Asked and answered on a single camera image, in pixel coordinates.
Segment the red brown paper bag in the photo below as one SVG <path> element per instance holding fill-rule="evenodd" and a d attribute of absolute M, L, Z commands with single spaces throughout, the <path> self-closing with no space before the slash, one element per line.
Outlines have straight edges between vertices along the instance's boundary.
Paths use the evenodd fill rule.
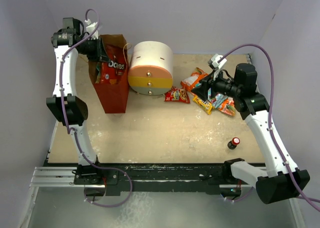
<path fill-rule="evenodd" d="M 126 69 L 121 80 L 115 84 L 96 84 L 96 65 L 99 62 L 88 62 L 88 73 L 91 83 L 97 93 L 103 110 L 106 114 L 125 113 L 129 95 L 128 83 L 128 44 L 122 34 L 118 35 L 102 35 L 104 47 L 113 45 L 123 49 L 123 55 L 126 60 Z"/>

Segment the red Doritos chip bag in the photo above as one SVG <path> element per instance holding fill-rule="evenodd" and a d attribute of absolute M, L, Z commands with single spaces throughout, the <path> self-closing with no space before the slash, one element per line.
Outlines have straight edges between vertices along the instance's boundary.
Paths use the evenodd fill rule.
<path fill-rule="evenodd" d="M 117 84 L 126 70 L 126 59 L 123 49 L 117 46 L 106 46 L 106 54 L 109 57 L 109 62 L 103 62 L 100 68 L 100 83 L 101 84 Z"/>

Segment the gold foil snack bag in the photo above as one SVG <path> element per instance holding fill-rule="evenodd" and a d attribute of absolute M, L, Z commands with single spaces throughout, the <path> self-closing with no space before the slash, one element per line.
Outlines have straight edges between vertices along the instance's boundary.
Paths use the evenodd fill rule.
<path fill-rule="evenodd" d="M 96 79 L 95 83 L 99 84 L 101 82 L 101 70 L 102 70 L 102 63 L 99 62 L 96 64 L 95 71 L 96 71 Z"/>

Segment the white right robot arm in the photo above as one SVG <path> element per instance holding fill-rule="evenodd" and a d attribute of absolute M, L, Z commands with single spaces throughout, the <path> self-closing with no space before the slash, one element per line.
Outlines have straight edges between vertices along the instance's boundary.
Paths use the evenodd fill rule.
<path fill-rule="evenodd" d="M 233 98 L 235 109 L 253 133 L 264 157 L 266 170 L 254 167 L 241 158 L 225 161 L 222 177 L 227 183 L 238 179 L 256 189 L 265 204 L 299 196 L 310 180 L 307 170 L 300 170 L 282 143 L 273 124 L 271 108 L 257 91 L 257 71 L 251 64 L 236 66 L 234 77 L 223 77 L 222 69 L 210 65 L 212 72 L 200 80 L 192 92 L 205 98 L 208 91 Z"/>

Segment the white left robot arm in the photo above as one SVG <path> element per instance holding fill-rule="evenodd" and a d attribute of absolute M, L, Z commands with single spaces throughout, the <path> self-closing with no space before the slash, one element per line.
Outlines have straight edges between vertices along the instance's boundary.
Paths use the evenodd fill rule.
<path fill-rule="evenodd" d="M 99 36 L 99 27 L 99 21 L 63 19 L 63 28 L 51 37 L 56 77 L 52 96 L 46 99 L 47 107 L 72 138 L 77 149 L 78 165 L 88 169 L 85 178 L 92 184 L 101 182 L 103 172 L 98 168 L 98 156 L 87 131 L 88 106 L 77 95 L 76 64 L 79 54 L 86 55 L 90 61 L 110 61 Z"/>

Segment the small red nut snack pack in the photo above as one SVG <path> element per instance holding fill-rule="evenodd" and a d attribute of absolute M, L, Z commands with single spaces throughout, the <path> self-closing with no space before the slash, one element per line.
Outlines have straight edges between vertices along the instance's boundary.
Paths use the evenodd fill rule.
<path fill-rule="evenodd" d="M 172 86 L 172 88 L 164 95 L 165 102 L 180 102 L 180 103 L 190 103 L 190 99 L 187 91 L 184 88 L 177 88 Z"/>

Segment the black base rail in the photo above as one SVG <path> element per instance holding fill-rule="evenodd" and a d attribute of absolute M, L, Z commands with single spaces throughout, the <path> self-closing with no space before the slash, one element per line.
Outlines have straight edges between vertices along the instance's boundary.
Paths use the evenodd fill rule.
<path fill-rule="evenodd" d="M 76 185 L 84 185 L 93 195 L 94 188 L 106 196 L 122 192 L 203 192 L 239 195 L 244 181 L 225 175 L 222 163 L 98 163 L 98 168 L 72 173 Z"/>

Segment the orange white snack bag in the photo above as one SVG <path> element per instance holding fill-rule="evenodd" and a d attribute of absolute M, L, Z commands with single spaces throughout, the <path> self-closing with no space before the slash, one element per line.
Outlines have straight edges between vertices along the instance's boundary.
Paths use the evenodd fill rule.
<path fill-rule="evenodd" d="M 183 88 L 185 88 L 188 92 L 190 92 L 193 96 L 196 96 L 195 94 L 193 94 L 191 92 L 191 90 L 199 85 L 199 81 L 204 78 L 205 76 L 207 76 L 208 74 L 203 71 L 200 68 L 195 68 L 194 72 L 192 72 L 192 74 L 181 81 L 181 86 Z M 216 94 L 213 93 L 212 89 L 210 88 L 208 90 L 208 99 L 205 101 L 209 102 L 209 97 L 215 97 Z M 236 114 L 236 109 L 235 109 L 235 104 L 233 101 L 233 98 L 228 97 L 228 99 L 226 99 L 218 108 L 218 110 L 220 110 L 222 113 L 225 113 L 229 116 L 235 116 Z"/>

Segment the red emergency stop button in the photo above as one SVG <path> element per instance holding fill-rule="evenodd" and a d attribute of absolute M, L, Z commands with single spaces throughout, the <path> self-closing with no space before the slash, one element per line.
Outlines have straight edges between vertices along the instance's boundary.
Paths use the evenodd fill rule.
<path fill-rule="evenodd" d="M 238 137 L 234 137 L 232 140 L 228 142 L 227 147 L 231 150 L 234 150 L 239 144 L 240 144 L 240 139 Z"/>

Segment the teal candy pouch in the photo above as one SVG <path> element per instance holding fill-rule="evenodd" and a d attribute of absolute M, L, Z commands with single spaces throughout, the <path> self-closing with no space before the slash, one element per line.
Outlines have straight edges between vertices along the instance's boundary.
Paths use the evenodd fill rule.
<path fill-rule="evenodd" d="M 212 104 L 212 107 L 217 109 L 226 99 L 228 96 L 223 94 L 216 94 L 215 97 L 209 97 L 208 101 Z"/>

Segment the yellow M&M's candy pack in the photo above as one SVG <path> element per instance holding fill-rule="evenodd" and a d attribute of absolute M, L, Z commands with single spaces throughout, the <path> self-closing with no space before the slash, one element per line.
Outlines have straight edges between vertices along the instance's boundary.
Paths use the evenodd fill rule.
<path fill-rule="evenodd" d="M 198 96 L 194 96 L 192 100 L 198 104 L 207 113 L 207 115 L 211 115 L 213 109 L 212 103 L 203 101 Z"/>

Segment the white round drawer cabinet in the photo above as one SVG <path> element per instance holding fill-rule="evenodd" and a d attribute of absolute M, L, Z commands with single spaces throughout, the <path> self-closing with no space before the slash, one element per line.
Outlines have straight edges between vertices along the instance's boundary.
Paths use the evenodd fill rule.
<path fill-rule="evenodd" d="M 173 52 L 161 42 L 135 45 L 128 70 L 129 86 L 137 93 L 158 96 L 173 86 Z"/>

